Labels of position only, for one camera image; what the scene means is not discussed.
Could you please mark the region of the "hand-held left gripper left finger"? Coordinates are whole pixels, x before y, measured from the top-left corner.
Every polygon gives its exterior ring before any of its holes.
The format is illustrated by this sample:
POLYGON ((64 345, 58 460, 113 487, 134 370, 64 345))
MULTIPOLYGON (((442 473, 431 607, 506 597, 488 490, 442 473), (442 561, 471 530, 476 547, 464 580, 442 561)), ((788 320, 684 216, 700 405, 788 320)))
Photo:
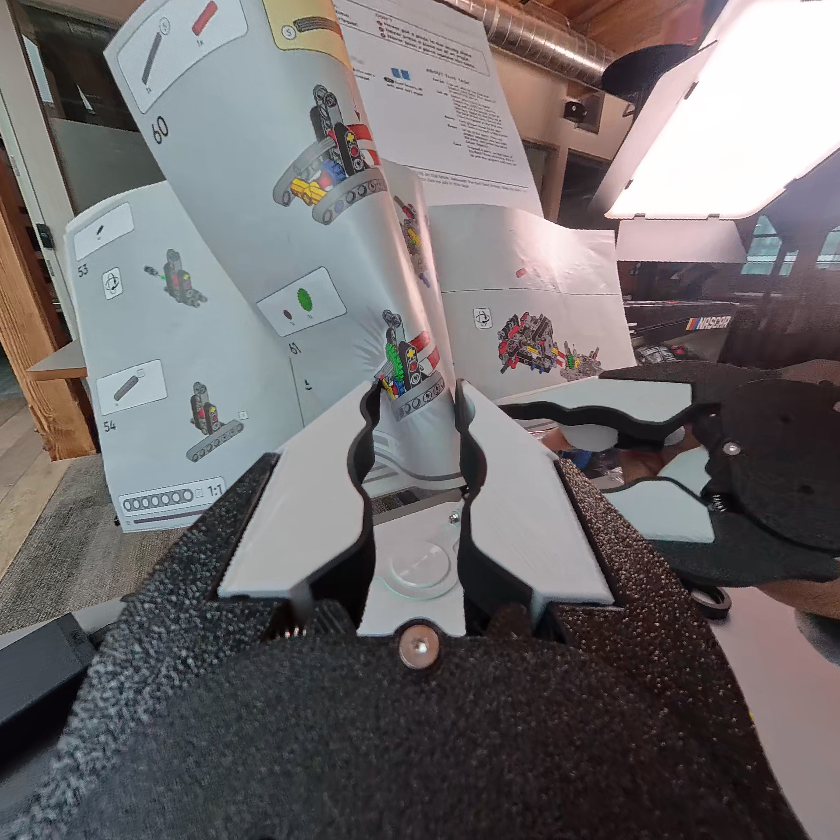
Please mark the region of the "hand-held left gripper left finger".
POLYGON ((360 624, 375 572, 373 431, 381 389, 364 381, 281 449, 220 581, 220 599, 336 601, 360 624))

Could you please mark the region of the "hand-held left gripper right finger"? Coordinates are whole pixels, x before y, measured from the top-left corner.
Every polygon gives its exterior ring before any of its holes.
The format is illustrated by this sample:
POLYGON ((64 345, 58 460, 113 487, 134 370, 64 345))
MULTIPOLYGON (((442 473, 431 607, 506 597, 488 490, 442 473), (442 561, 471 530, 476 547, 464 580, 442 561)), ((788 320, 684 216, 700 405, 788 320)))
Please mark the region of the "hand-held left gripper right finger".
POLYGON ((469 612, 522 606, 529 626, 550 608, 617 613, 602 556, 564 484, 556 455, 465 379, 455 389, 465 500, 457 574, 469 612))

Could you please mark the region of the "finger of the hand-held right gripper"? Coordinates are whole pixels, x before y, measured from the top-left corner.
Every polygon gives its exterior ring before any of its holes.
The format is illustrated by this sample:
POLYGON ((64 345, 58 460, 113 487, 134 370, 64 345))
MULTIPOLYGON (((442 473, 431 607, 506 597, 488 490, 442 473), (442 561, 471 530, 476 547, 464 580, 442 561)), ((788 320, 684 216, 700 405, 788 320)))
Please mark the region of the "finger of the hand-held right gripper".
POLYGON ((693 403, 689 383, 579 380, 501 398, 500 409, 517 420, 550 420, 573 448, 658 454, 681 442, 693 403))
POLYGON ((711 513, 700 495, 710 477, 708 452, 689 449, 653 478, 642 478, 603 494, 647 540, 712 543, 711 513))

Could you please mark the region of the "toy building instruction booklet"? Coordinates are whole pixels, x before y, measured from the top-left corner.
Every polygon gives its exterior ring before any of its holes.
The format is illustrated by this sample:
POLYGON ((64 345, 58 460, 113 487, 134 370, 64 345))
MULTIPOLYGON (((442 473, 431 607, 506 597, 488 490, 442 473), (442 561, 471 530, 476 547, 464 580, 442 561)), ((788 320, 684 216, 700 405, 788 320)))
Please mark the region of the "toy building instruction booklet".
POLYGON ((334 2, 146 2, 105 50, 164 175, 66 228, 126 532, 186 528, 361 382, 374 499, 461 481, 491 400, 635 364, 611 231, 429 206, 381 157, 334 2))

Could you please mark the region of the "printed task sheet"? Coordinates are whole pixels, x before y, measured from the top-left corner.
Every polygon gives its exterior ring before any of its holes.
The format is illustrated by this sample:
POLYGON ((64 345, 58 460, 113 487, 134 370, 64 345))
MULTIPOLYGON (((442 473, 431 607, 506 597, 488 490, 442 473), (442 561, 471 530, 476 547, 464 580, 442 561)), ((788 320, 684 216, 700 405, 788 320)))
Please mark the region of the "printed task sheet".
POLYGON ((431 1, 336 1, 377 150, 413 170, 429 206, 543 215, 480 22, 431 1))

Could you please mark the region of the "person's right hand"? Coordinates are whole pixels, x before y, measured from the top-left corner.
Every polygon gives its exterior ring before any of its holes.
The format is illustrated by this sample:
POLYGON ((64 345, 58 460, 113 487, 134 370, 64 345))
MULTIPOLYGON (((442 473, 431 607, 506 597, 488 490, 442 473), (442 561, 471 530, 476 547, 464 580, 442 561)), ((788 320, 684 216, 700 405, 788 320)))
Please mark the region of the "person's right hand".
POLYGON ((774 581, 758 586, 775 601, 801 613, 839 621, 839 579, 824 583, 805 580, 774 581))

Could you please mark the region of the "black toy car set box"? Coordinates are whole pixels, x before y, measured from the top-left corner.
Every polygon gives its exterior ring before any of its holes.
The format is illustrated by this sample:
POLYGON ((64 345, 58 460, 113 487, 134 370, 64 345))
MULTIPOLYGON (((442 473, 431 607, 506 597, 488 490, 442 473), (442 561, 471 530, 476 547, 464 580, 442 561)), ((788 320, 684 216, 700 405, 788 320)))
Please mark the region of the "black toy car set box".
MULTIPOLYGON (((750 244, 759 216, 734 224, 750 244)), ((838 272, 814 269, 838 212, 783 220, 783 245, 798 249, 788 277, 743 276, 744 264, 633 266, 625 304, 637 362, 717 361, 761 370, 821 365, 838 383, 838 272)), ((749 246, 744 249, 745 255, 749 246)))

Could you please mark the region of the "white book stand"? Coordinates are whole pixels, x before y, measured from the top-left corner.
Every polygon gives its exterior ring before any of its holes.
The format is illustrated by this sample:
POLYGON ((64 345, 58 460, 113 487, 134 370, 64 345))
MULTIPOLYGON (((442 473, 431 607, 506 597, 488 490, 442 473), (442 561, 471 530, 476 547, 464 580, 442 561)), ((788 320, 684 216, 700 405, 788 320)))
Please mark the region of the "white book stand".
POLYGON ((374 577, 358 635, 388 637, 412 623, 466 635, 457 569, 463 506, 454 489, 374 514, 374 577))

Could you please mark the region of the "dark framed window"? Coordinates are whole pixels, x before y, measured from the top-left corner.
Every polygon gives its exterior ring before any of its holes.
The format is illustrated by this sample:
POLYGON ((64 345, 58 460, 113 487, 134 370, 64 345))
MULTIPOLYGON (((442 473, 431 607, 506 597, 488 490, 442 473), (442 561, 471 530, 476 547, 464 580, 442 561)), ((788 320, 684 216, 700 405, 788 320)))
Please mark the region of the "dark framed window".
MULTIPOLYGON (((743 276, 789 277, 793 272, 799 251, 783 245, 771 221, 759 216, 752 232, 752 238, 745 262, 740 273, 743 276)), ((825 236, 813 268, 830 272, 839 271, 839 226, 833 227, 825 236)))

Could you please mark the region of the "bright white light panel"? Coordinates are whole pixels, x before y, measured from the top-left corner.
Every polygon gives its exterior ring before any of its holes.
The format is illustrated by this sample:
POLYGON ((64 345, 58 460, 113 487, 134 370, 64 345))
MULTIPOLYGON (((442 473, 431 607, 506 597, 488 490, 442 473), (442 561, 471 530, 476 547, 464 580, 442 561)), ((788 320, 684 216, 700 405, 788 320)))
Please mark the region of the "bright white light panel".
POLYGON ((612 219, 740 219, 838 151, 839 2, 728 2, 655 84, 592 198, 612 219))

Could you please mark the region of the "black power adapter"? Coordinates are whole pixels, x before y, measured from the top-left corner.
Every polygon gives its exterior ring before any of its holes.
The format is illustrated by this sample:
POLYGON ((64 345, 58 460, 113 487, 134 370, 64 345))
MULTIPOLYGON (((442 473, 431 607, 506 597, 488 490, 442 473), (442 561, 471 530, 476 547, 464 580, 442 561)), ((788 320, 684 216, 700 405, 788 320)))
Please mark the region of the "black power adapter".
POLYGON ((96 653, 89 635, 70 613, 2 649, 3 752, 51 732, 67 719, 96 653))

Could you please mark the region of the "black round ceiling lamp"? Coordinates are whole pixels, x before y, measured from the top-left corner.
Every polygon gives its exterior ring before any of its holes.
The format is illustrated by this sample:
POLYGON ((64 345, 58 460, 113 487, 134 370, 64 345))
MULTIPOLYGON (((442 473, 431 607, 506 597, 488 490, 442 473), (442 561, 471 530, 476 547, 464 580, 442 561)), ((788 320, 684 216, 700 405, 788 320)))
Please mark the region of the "black round ceiling lamp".
POLYGON ((663 44, 638 49, 614 59, 602 73, 604 92, 626 101, 650 92, 668 70, 689 58, 693 45, 663 44))

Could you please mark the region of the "wooden post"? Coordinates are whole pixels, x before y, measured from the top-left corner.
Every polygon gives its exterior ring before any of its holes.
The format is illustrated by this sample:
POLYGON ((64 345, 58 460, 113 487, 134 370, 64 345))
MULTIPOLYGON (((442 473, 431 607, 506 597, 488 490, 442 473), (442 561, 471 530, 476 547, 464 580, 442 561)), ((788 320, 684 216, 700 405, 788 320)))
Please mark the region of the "wooden post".
POLYGON ((52 460, 99 451, 88 394, 79 378, 34 380, 29 369, 70 343, 5 149, 1 162, 1 341, 35 427, 52 460))

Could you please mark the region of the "silver ventilation duct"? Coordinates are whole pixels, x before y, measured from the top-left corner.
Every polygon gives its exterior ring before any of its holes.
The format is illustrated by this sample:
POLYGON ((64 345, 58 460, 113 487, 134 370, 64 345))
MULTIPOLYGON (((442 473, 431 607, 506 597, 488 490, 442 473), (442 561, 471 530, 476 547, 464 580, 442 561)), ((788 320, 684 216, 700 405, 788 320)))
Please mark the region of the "silver ventilation duct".
POLYGON ((615 54, 568 24, 556 24, 494 1, 445 1, 479 21, 488 43, 511 56, 588 88, 604 90, 615 54))

